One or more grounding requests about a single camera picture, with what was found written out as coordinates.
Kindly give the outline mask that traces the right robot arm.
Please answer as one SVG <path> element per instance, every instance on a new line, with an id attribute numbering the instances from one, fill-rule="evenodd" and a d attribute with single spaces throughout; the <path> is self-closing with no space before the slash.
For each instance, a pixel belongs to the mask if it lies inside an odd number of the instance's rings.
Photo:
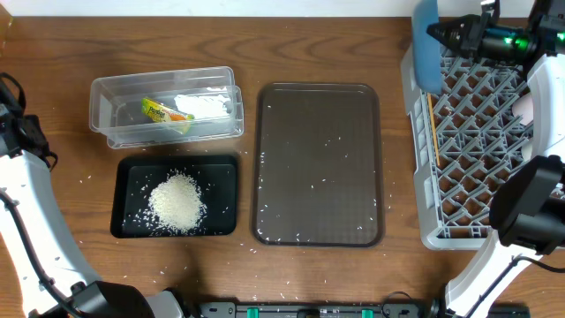
<path id="1" fill-rule="evenodd" d="M 541 262 L 564 245 L 564 202 L 552 195 L 564 182 L 564 3 L 535 2 L 525 28 L 500 25 L 497 1 L 481 6 L 479 15 L 432 21 L 426 31 L 461 57 L 522 66 L 532 99 L 531 158 L 492 198 L 492 231 L 433 302 L 432 317 L 486 317 L 529 265 L 564 271 Z"/>

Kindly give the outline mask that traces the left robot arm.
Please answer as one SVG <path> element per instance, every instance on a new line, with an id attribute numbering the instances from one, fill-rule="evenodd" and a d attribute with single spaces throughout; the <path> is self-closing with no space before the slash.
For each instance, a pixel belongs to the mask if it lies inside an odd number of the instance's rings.
<path id="1" fill-rule="evenodd" d="M 22 86 L 1 75 L 1 235 L 28 317 L 187 317 L 171 289 L 145 297 L 105 282 L 90 266 L 57 206 L 51 171 L 58 157 L 39 118 L 27 115 Z"/>

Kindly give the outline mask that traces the pile of white rice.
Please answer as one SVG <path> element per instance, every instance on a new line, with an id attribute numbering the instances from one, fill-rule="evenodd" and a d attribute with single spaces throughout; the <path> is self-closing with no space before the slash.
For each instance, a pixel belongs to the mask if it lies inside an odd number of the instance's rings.
<path id="1" fill-rule="evenodd" d="M 189 234 L 196 230 L 207 214 L 202 191 L 196 180 L 181 170 L 171 170 L 166 179 L 151 190 L 148 207 L 134 216 L 137 225 L 145 225 L 156 235 Z"/>

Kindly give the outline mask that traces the dark blue plate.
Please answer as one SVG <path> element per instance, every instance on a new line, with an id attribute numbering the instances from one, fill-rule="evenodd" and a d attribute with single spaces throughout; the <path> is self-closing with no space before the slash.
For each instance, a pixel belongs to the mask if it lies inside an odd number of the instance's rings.
<path id="1" fill-rule="evenodd" d="M 419 1 L 412 12 L 412 51 L 415 80 L 430 94 L 442 90 L 440 43 L 427 33 L 427 28 L 439 22 L 436 0 Z"/>

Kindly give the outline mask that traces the pink cup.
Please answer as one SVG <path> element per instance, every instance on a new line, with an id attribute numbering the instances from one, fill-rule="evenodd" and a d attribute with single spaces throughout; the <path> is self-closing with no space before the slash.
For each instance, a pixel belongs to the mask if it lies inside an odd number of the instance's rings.
<path id="1" fill-rule="evenodd" d="M 520 124 L 527 126 L 533 121 L 533 98 L 531 93 L 521 96 L 512 106 L 514 117 L 520 118 Z"/>

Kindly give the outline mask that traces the white cup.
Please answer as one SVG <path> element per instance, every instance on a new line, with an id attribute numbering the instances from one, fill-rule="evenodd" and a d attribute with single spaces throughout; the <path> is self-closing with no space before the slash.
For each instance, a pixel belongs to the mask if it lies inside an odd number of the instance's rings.
<path id="1" fill-rule="evenodd" d="M 532 140 L 527 140 L 521 147 L 521 156 L 525 162 L 531 160 L 532 157 Z"/>

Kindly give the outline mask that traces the wooden chopstick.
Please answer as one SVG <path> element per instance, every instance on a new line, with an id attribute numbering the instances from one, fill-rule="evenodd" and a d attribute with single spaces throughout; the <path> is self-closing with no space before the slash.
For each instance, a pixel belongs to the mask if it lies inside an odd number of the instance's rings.
<path id="1" fill-rule="evenodd" d="M 430 117 L 430 126 L 431 126 L 431 130 L 432 130 L 432 139 L 433 139 L 433 149 L 434 149 L 435 161 L 436 161 L 437 166 L 440 166 L 441 160 L 440 160 L 438 140 L 437 140 L 437 135 L 436 135 L 436 126 L 435 126 L 434 115 L 433 115 L 432 95 L 430 93 L 426 93 L 426 99 L 427 99 L 428 113 L 429 113 L 429 117 Z"/>

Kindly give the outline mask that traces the white green wrapper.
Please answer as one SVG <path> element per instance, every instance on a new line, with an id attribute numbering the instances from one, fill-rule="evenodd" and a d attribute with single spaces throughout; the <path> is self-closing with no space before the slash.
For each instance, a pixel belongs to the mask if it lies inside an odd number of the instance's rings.
<path id="1" fill-rule="evenodd" d="M 194 120 L 194 115 L 175 110 L 147 97 L 143 98 L 141 103 L 142 112 L 153 122 L 169 123 L 169 128 L 181 134 L 186 134 L 189 131 L 191 121 Z"/>

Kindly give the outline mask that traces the white paper napkin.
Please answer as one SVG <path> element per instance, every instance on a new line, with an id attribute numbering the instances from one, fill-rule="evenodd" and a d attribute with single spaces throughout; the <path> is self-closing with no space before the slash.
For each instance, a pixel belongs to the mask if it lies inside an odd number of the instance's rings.
<path id="1" fill-rule="evenodd" d="M 174 98 L 177 109 L 194 119 L 227 117 L 229 101 L 224 95 L 177 95 Z"/>

